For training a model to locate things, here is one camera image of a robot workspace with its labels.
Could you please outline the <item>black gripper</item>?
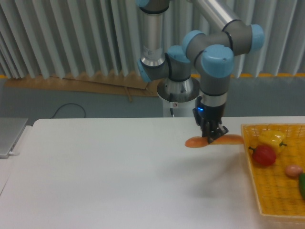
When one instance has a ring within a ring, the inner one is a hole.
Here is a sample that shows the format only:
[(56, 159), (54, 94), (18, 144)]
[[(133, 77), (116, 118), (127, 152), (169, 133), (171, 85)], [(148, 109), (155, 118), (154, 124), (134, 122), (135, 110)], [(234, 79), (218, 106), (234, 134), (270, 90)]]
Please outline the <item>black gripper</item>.
[(196, 98), (193, 115), (196, 124), (201, 128), (202, 137), (207, 137), (208, 143), (211, 144), (229, 132), (225, 126), (221, 125), (225, 105), (208, 106), (202, 103), (202, 100), (201, 96)]

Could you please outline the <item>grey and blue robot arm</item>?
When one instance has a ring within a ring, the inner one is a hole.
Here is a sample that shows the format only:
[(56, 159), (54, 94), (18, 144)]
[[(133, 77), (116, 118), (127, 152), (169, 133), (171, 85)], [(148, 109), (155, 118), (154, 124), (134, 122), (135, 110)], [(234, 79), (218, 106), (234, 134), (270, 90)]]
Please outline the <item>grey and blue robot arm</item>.
[(143, 13), (143, 49), (137, 62), (142, 79), (163, 79), (178, 85), (188, 83), (184, 94), (195, 102), (193, 114), (208, 143), (222, 137), (228, 129), (222, 124), (234, 58), (255, 52), (264, 44), (264, 31), (257, 24), (246, 25), (220, 0), (195, 0), (193, 5), (206, 20), (219, 29), (206, 35), (194, 30), (181, 45), (163, 50), (164, 15), (167, 0), (139, 0)]

